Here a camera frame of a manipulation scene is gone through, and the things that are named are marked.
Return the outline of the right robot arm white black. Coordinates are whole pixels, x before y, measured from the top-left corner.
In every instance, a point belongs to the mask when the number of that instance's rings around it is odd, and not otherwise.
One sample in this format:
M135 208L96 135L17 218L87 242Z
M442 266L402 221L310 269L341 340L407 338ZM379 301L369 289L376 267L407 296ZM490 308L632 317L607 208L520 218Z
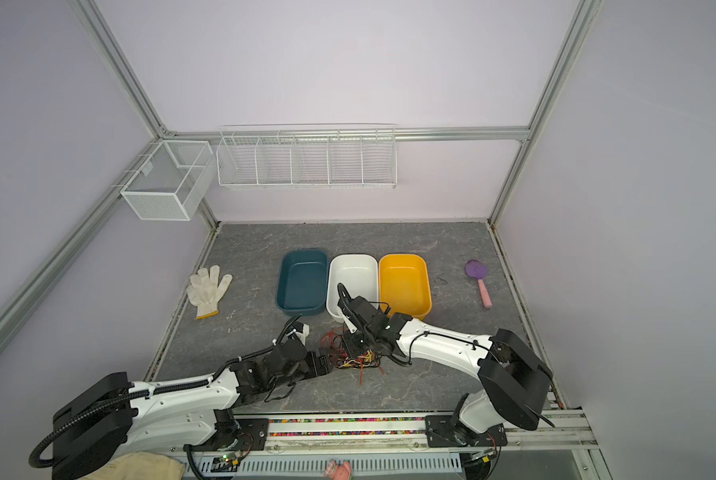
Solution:
M489 430L504 423L535 431L555 423L543 414L553 372L517 334L500 329L474 335L432 326L407 314L389 312L342 292L338 307L346 317L343 335L350 357L372 351L407 367L427 360L463 372L481 383L457 403L443 427L429 425L434 442L479 446Z

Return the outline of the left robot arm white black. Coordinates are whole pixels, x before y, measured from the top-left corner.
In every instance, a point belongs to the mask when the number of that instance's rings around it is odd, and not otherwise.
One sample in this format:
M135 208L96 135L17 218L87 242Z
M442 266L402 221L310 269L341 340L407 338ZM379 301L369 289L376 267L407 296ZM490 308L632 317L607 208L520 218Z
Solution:
M280 399L304 380L329 374L327 353L309 350L292 334L225 362L215 372L162 382L131 382L126 373L104 377L57 411L53 430L28 463L55 479L79 479L132 453L233 451L244 457L264 444L266 427L236 418L234 408Z

